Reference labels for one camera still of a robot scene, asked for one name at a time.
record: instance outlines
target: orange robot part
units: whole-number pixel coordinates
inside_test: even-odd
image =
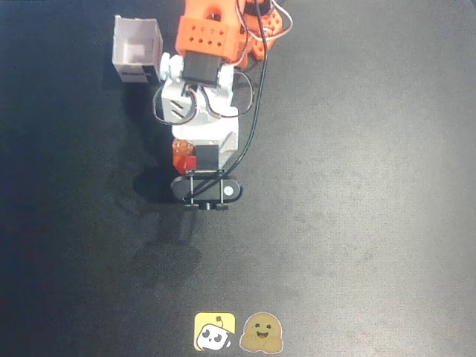
[[[254,0],[186,0],[185,12],[180,18],[176,40],[176,50],[181,56],[187,51],[199,52],[221,57],[227,62],[237,61],[246,46],[246,33],[242,30],[236,6],[243,12],[245,3],[254,4]],[[257,17],[244,14],[248,28],[260,33]],[[283,27],[280,14],[273,10],[263,15],[266,34],[271,36],[279,33]],[[274,40],[268,42],[271,49]],[[252,36],[248,36],[245,52],[253,54],[258,60],[264,58],[263,44]],[[239,67],[248,65],[248,56],[243,58]]]
[[[172,143],[173,166],[182,175],[186,170],[196,169],[196,157],[193,156],[193,145],[185,140],[174,140]]]
[[[237,0],[186,0],[185,12],[178,25],[177,52],[181,56],[194,51],[230,62],[238,60],[241,24],[236,4]],[[245,0],[238,0],[238,4],[243,9]],[[214,16],[218,16],[219,21],[213,19]]]

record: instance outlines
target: black mat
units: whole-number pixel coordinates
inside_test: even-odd
[[[285,1],[244,196],[178,244],[170,134],[109,59],[115,14],[173,51],[183,4],[0,1],[0,355],[213,356],[213,311],[252,356],[266,311],[281,356],[473,356],[473,4]]]

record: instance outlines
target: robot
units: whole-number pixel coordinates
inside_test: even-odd
[[[281,14],[289,19],[285,29]],[[171,190],[190,210],[227,210],[241,197],[242,186],[230,174],[256,129],[268,51],[291,27],[291,16],[276,0],[185,0],[177,54],[162,54],[152,107],[155,119],[172,127],[173,166],[179,176]],[[263,61],[256,94],[243,71],[251,54]],[[231,105],[235,76],[249,87],[244,110]],[[239,151],[239,119],[253,107],[248,140],[232,160]]]

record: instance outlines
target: small white box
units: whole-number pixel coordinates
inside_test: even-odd
[[[125,19],[116,15],[112,64],[122,81],[158,83],[163,42],[156,19]]]

